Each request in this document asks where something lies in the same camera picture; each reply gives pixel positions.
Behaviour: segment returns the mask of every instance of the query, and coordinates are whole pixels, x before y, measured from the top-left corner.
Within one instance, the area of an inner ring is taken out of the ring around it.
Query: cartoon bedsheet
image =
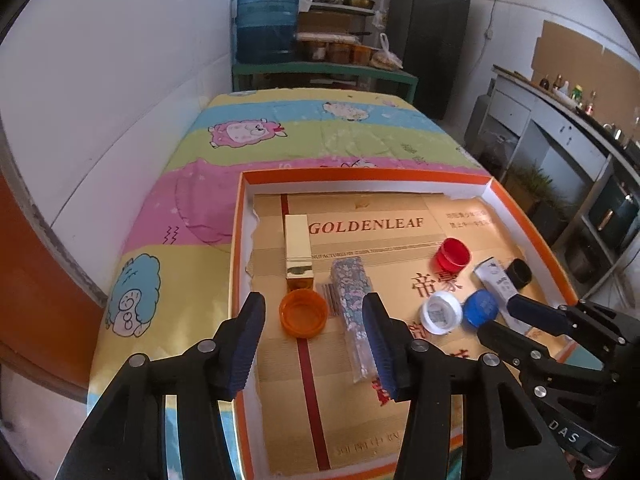
[[[317,166],[484,173],[394,96],[279,89],[216,97],[181,140],[126,240],[98,336],[89,409],[131,354],[181,354],[226,319],[241,171]],[[167,405],[168,468],[178,479],[175,399]],[[239,476],[231,406],[221,408]]]

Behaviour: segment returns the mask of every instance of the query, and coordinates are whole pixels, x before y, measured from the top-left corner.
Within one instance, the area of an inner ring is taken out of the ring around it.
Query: white bottle cap
[[[462,306],[450,292],[434,292],[420,307],[420,321],[433,335],[448,334],[462,322]]]

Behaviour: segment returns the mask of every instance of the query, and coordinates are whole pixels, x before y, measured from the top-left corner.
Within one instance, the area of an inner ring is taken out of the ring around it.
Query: water jug
[[[298,0],[237,0],[240,63],[281,63],[294,59]]]

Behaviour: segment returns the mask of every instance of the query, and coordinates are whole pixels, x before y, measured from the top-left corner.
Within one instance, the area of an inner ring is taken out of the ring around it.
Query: green plant
[[[514,167],[509,176],[516,178],[520,185],[537,200],[547,202],[564,219],[568,220],[574,204],[558,193],[553,179],[535,166]]]

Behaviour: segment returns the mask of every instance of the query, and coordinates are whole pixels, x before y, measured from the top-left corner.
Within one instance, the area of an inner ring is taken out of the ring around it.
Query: orange door
[[[40,242],[0,174],[0,360],[84,399],[102,309]]]

